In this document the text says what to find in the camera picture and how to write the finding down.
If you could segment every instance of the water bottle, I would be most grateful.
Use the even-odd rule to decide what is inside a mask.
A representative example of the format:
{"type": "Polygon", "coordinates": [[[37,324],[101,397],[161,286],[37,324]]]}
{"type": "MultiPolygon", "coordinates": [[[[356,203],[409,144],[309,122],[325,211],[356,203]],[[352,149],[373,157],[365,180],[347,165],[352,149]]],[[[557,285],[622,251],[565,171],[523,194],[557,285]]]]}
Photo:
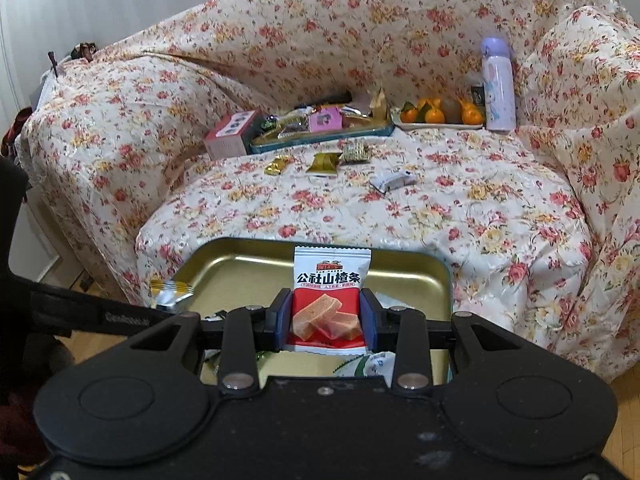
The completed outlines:
{"type": "Polygon", "coordinates": [[[482,40],[482,78],[486,128],[508,132],[516,127],[516,97],[509,47],[500,38],[482,40]]]}

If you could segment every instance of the bottle cap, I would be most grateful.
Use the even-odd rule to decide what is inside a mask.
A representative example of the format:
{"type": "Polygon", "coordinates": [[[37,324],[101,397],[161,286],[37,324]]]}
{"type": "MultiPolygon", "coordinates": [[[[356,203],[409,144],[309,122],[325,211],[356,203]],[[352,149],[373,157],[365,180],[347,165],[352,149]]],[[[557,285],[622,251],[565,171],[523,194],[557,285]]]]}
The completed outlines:
{"type": "Polygon", "coordinates": [[[484,38],[482,40],[482,56],[484,57],[511,57],[511,53],[509,51],[509,45],[506,44],[505,41],[500,38],[484,38]]]}

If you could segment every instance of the pink box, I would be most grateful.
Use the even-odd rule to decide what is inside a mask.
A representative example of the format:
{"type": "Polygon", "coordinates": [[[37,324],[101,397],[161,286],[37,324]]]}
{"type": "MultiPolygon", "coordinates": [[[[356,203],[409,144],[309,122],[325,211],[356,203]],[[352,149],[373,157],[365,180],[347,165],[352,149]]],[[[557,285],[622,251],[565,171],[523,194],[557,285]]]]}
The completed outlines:
{"type": "Polygon", "coordinates": [[[322,108],[319,112],[309,115],[309,131],[330,132],[342,128],[342,115],[338,107],[322,108]]]}
{"type": "Polygon", "coordinates": [[[211,160],[249,154],[249,144],[258,134],[261,121],[260,110],[224,116],[204,138],[211,160]]]}

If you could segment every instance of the snack wrapper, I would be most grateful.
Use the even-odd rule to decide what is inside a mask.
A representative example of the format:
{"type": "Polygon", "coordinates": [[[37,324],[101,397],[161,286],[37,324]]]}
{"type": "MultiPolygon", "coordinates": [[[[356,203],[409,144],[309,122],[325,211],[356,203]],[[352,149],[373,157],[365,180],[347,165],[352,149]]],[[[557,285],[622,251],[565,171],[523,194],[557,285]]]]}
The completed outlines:
{"type": "Polygon", "coordinates": [[[316,153],[314,161],[306,170],[306,174],[315,176],[337,176],[340,152],[337,153],[316,153]]]}
{"type": "Polygon", "coordinates": [[[273,160],[264,168],[267,175],[280,175],[289,163],[289,157],[286,155],[276,155],[273,160]]]}
{"type": "Polygon", "coordinates": [[[343,164],[363,164],[369,162],[371,155],[364,142],[350,142],[342,150],[340,162],[343,164]]]}
{"type": "Polygon", "coordinates": [[[360,326],[360,289],[371,250],[296,247],[287,348],[326,355],[367,351],[360,326]]]}
{"type": "Polygon", "coordinates": [[[386,121],[389,117],[389,104],[385,92],[381,88],[371,99],[371,116],[377,121],[386,121]]]}
{"type": "Polygon", "coordinates": [[[415,184],[415,175],[411,171],[396,171],[376,176],[371,179],[370,184],[380,193],[385,194],[387,191],[415,184]]]}
{"type": "Polygon", "coordinates": [[[151,280],[152,307],[166,312],[181,312],[179,303],[193,296],[193,287],[185,282],[151,280]]]}

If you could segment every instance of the red and white packet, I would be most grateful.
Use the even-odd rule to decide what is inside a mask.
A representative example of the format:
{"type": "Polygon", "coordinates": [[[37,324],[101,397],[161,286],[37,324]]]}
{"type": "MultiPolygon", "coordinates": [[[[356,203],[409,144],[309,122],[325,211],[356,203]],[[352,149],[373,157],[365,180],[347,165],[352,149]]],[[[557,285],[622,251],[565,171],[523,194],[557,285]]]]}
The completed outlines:
{"type": "Polygon", "coordinates": [[[369,249],[296,247],[288,350],[326,355],[367,351],[358,314],[370,261],[369,249]]]}

